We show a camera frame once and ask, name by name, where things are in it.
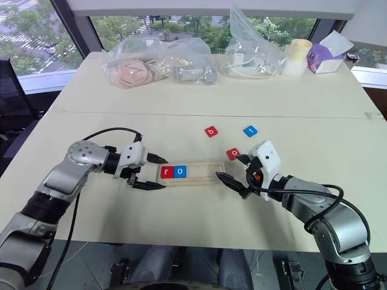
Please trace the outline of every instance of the pink cloth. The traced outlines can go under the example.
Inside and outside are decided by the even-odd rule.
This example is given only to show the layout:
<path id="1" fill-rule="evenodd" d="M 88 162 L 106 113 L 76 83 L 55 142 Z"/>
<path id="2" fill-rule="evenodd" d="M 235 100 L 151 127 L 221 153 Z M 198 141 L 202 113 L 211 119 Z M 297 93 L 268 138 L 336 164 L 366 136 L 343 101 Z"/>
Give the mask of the pink cloth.
<path id="1" fill-rule="evenodd" d="M 112 81 L 121 88 L 130 88 L 150 83 L 152 72 L 140 59 L 129 59 L 119 63 L 111 70 Z"/>

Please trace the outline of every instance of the floor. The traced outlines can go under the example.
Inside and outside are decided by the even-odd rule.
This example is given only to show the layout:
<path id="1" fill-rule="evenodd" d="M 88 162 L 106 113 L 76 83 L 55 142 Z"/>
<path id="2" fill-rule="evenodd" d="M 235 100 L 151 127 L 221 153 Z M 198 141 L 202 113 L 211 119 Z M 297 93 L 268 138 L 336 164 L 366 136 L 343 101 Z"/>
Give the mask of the floor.
<path id="1" fill-rule="evenodd" d="M 52 271 L 65 245 L 64 240 L 55 240 L 48 262 L 37 280 L 28 290 L 45 289 Z M 114 262 L 127 258 L 132 262 L 139 261 L 149 245 L 111 245 L 107 243 L 72 242 L 64 260 L 55 290 L 92 290 L 107 289 L 110 281 L 110 268 Z M 279 283 L 273 264 L 273 255 L 279 252 L 244 250 L 247 263 L 250 265 L 254 289 L 278 290 Z M 172 273 L 171 279 L 199 281 L 216 284 L 218 249 L 186 248 L 184 261 L 178 272 Z M 305 270 L 304 287 L 315 289 L 320 279 L 327 273 L 324 260 L 318 253 L 283 253 L 290 260 L 299 261 Z M 387 274 L 387 254 L 373 254 L 372 258 L 378 272 Z"/>

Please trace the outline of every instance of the red letter block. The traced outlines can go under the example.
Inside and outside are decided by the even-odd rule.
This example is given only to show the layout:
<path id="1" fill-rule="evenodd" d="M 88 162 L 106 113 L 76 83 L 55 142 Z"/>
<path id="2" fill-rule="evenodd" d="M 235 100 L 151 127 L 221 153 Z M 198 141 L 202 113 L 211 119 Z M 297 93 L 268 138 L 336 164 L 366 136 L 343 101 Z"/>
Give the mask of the red letter block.
<path id="1" fill-rule="evenodd" d="M 163 166 L 161 167 L 161 178 L 173 178 L 174 177 L 174 167 L 173 166 Z"/>
<path id="2" fill-rule="evenodd" d="M 234 160 L 237 155 L 240 155 L 240 152 L 237 148 L 230 149 L 226 151 L 227 156 L 230 158 L 230 160 Z"/>
<path id="3" fill-rule="evenodd" d="M 211 126 L 211 127 L 208 127 L 207 129 L 204 130 L 206 132 L 206 134 L 208 135 L 208 137 L 214 137 L 217 133 L 218 133 L 218 130 L 214 127 L 214 126 Z"/>

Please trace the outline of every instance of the office chair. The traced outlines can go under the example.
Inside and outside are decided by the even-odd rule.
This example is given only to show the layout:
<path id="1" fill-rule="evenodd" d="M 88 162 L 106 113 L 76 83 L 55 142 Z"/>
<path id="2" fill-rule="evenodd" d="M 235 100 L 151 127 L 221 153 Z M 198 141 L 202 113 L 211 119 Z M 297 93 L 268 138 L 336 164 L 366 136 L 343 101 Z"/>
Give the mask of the office chair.
<path id="1" fill-rule="evenodd" d="M 0 175 L 40 117 L 25 95 L 11 66 L 10 58 L 0 59 Z"/>

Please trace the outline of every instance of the blue letter block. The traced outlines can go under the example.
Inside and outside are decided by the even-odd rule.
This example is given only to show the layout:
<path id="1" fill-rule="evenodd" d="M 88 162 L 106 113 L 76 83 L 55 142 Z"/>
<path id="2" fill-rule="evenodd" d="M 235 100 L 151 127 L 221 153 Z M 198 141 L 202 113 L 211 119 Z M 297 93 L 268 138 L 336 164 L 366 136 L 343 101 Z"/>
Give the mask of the blue letter block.
<path id="1" fill-rule="evenodd" d="M 258 133 L 258 130 L 255 129 L 253 126 L 249 126 L 246 129 L 244 129 L 243 132 L 245 132 L 247 136 L 252 137 Z"/>
<path id="2" fill-rule="evenodd" d="M 185 178 L 187 177 L 187 166 L 175 166 L 174 178 Z"/>

